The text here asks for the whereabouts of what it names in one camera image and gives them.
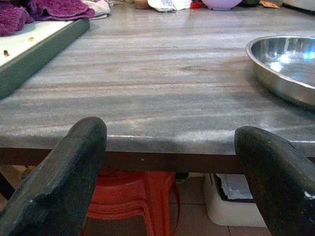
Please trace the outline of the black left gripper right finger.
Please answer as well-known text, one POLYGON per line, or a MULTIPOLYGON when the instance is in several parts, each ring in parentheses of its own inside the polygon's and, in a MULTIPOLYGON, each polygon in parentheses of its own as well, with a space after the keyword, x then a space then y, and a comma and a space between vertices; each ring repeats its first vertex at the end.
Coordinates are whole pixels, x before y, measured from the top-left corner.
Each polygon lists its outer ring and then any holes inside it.
POLYGON ((270 233, 313 236, 314 163, 288 140, 252 126, 236 129, 234 146, 270 233))

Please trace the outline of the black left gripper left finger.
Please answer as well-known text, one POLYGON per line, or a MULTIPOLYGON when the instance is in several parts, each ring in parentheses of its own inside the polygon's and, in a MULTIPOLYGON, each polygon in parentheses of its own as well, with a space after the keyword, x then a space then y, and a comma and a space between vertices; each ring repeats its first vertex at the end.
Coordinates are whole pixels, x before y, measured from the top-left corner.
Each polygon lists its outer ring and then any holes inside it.
POLYGON ((0 214, 3 236, 77 236, 105 158, 107 128, 79 120, 33 170, 0 214))

